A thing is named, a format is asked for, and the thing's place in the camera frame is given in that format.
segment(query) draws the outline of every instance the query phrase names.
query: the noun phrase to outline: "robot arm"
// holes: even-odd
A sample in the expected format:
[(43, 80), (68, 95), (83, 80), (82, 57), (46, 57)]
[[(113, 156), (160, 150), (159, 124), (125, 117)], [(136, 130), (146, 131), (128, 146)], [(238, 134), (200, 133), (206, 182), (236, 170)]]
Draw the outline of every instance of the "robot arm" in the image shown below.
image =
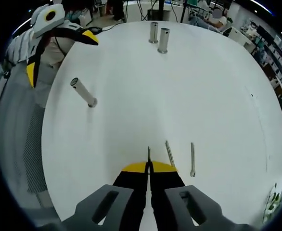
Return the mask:
[(65, 12), (61, 4), (44, 6), (36, 17), (26, 67), (33, 88), (38, 78), (40, 57), (51, 37), (68, 38), (85, 44), (98, 45), (98, 40), (91, 31), (65, 20)]

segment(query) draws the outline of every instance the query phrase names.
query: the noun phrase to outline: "white table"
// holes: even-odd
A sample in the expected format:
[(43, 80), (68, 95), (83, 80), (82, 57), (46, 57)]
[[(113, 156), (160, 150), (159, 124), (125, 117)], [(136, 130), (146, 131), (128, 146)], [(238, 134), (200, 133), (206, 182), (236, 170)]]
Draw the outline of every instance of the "white table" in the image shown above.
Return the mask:
[[(150, 44), (150, 22), (117, 25), (99, 46), (76, 43), (51, 88), (42, 130), (46, 183), (61, 220), (133, 162), (168, 163), (169, 141), (186, 185), (195, 185), (238, 223), (262, 216), (272, 186), (282, 188), (282, 113), (253, 57), (199, 27), (170, 28), (168, 53)], [(78, 77), (95, 108), (72, 89)], [(190, 177), (190, 142), (196, 177)], [(140, 230), (155, 230), (148, 191)]]

